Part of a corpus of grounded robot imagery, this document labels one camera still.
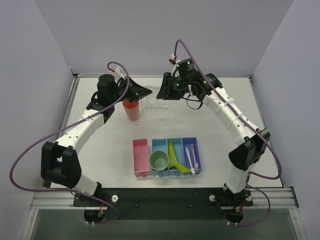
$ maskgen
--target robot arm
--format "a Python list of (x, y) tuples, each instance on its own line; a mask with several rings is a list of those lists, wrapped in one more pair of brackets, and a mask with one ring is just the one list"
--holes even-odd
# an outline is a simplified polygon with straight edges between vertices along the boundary
[(244, 116), (235, 105), (234, 99), (228, 96), (222, 83), (215, 75), (209, 73), (206, 78), (217, 92), (226, 99), (226, 103), (220, 100), (219, 96), (208, 85), (206, 79), (203, 79), (199, 71), (196, 70), (191, 58), (176, 60), (174, 63), (172, 72), (166, 72), (163, 75), (157, 99), (180, 100), (185, 94), (190, 94), (190, 96), (196, 96), (200, 102), (209, 107), (218, 116), (238, 146), (229, 153), (232, 169), (225, 186), (234, 195), (243, 192), (249, 181), (249, 172), (265, 152), (266, 145), (239, 120), (239, 117), (227, 107), (227, 104), (232, 105), (239, 113), (239, 116), (245, 119), (248, 125), (255, 128), (267, 141), (270, 138), (269, 131), (267, 129), (259, 130)]
[[(95, 131), (104, 125), (115, 111), (109, 108), (95, 117), (93, 114), (113, 104), (125, 91), (128, 80), (117, 68), (113, 75), (99, 77), (98, 91), (91, 98), (80, 120), (84, 122), (71, 128), (55, 142), (46, 142), (41, 152), (41, 177), (52, 183), (63, 185), (75, 191), (94, 195), (101, 185), (82, 174), (78, 153)], [(134, 103), (151, 94), (152, 91), (129, 79), (129, 88), (124, 99)]]

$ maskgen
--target yellow-green object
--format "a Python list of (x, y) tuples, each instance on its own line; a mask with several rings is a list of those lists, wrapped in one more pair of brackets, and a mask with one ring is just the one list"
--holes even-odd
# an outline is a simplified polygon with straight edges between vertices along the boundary
[(168, 155), (169, 155), (169, 168), (176, 167), (182, 173), (189, 173), (190, 169), (183, 166), (180, 162), (178, 162), (174, 145), (172, 142), (168, 142)]

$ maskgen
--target orange cup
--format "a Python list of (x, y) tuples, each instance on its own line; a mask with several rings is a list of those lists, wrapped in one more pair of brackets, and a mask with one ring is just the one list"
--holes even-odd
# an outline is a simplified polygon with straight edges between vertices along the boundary
[(122, 101), (123, 108), (129, 120), (136, 121), (139, 118), (139, 101), (134, 103), (129, 102), (127, 99)]

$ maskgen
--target white table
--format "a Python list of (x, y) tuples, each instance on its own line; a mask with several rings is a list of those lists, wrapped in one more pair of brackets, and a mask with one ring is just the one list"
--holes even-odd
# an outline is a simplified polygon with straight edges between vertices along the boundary
[[(162, 77), (133, 77), (142, 86), (160, 87)], [(248, 78), (220, 78), (239, 109), (260, 129), (263, 129), (257, 103)], [(68, 124), (76, 122), (97, 91), (97, 77), (79, 80)], [(179, 114), (175, 125), (135, 125), (129, 122), (121, 103), (105, 125), (99, 128), (78, 154), (82, 173), (100, 182), (104, 188), (219, 188), (228, 180), (231, 162), (228, 153), (237, 146), (217, 116), (205, 105), (192, 110), (185, 100), (170, 101), (169, 107)], [(197, 176), (135, 177), (133, 164), (134, 139), (197, 137), (202, 172)], [(277, 166), (267, 149), (255, 165), (255, 172), (276, 176)], [(249, 184), (256, 187), (282, 187), (281, 180), (266, 180), (251, 176)]]

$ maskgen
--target pink bin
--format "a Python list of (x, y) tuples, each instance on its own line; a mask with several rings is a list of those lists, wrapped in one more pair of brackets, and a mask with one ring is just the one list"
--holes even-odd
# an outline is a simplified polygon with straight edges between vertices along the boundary
[(149, 148), (147, 139), (133, 140), (133, 166), (136, 177), (151, 175)]

